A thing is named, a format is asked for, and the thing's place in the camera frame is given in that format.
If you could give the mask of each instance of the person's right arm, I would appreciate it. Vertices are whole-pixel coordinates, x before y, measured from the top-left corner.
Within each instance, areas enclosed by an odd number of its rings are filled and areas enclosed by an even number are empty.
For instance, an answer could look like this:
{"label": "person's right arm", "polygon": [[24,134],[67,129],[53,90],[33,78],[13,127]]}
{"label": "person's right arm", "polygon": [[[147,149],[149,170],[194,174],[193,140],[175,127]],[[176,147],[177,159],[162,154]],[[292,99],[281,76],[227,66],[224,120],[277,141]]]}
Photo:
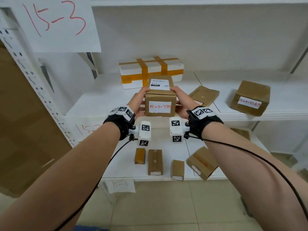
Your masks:
{"label": "person's right arm", "polygon": [[[198,104],[178,87],[170,89],[179,97],[181,106],[177,106],[177,112],[188,119],[186,110],[192,110]],[[218,122],[208,124],[202,138],[239,146],[267,159],[289,179],[308,206],[308,183],[256,144]],[[248,152],[218,143],[205,143],[264,230],[308,230],[308,221],[294,192],[274,168]]]}

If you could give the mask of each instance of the human hand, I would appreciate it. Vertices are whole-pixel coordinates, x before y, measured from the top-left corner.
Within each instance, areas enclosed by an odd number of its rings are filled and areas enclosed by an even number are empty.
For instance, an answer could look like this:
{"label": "human hand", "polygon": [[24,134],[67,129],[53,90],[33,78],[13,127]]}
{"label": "human hand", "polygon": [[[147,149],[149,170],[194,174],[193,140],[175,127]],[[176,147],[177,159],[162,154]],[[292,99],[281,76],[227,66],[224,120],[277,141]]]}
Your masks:
{"label": "human hand", "polygon": [[183,92],[178,86],[170,88],[171,91],[174,91],[179,98],[179,101],[175,106],[175,111],[181,118],[188,119],[187,110],[193,110],[195,107],[199,106],[193,99],[191,99],[185,92]]}
{"label": "human hand", "polygon": [[137,117],[145,116],[145,108],[140,107],[140,105],[145,104],[143,98],[145,97],[145,92],[150,90],[149,87],[143,87],[138,93],[135,93],[132,99],[128,102],[128,106],[133,110],[135,120]]}

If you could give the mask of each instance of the person's left arm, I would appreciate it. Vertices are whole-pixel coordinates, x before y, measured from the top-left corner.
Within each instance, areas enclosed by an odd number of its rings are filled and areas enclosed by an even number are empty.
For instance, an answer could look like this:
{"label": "person's left arm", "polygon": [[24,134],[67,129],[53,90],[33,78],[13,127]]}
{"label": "person's left arm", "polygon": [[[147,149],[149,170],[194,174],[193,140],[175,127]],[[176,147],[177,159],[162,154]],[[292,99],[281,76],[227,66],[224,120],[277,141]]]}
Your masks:
{"label": "person's left arm", "polygon": [[[128,103],[136,117],[144,115],[140,105],[147,90],[142,88]],[[114,123],[103,124],[44,172],[2,214],[0,230],[56,229],[90,195],[105,172],[119,139],[120,130]]]}

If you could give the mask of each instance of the person's right hand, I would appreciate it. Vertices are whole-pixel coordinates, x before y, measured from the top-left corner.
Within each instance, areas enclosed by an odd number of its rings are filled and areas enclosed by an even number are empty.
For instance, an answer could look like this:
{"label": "person's right hand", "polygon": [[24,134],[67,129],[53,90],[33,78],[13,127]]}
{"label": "person's right hand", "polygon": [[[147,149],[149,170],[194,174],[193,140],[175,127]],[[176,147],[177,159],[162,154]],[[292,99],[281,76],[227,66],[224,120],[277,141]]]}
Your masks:
{"label": "person's right hand", "polygon": [[178,86],[170,88],[171,91],[176,93],[179,98],[177,105],[175,106],[175,111],[179,114],[181,118],[188,119],[187,110],[193,110],[195,107],[199,106],[193,99],[191,99],[185,92],[183,92]]}

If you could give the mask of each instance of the black wristband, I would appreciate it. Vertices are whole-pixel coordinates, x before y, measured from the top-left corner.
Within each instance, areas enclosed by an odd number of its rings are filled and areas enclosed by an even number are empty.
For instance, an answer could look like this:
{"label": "black wristband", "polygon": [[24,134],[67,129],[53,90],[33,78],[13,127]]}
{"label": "black wristband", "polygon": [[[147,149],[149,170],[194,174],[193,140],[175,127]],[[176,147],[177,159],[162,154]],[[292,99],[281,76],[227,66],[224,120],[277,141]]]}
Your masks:
{"label": "black wristband", "polygon": [[106,122],[113,122],[114,124],[117,125],[117,127],[120,130],[120,140],[123,140],[127,137],[128,135],[128,130],[133,127],[135,124],[135,114],[133,114],[132,118],[130,121],[126,120],[122,115],[110,115],[106,118],[104,123]]}
{"label": "black wristband", "polygon": [[198,138],[202,138],[201,135],[203,129],[211,122],[220,122],[224,124],[222,120],[218,116],[216,116],[215,113],[208,107],[197,106],[192,111],[187,110],[187,113],[189,115],[189,132],[197,136]]}

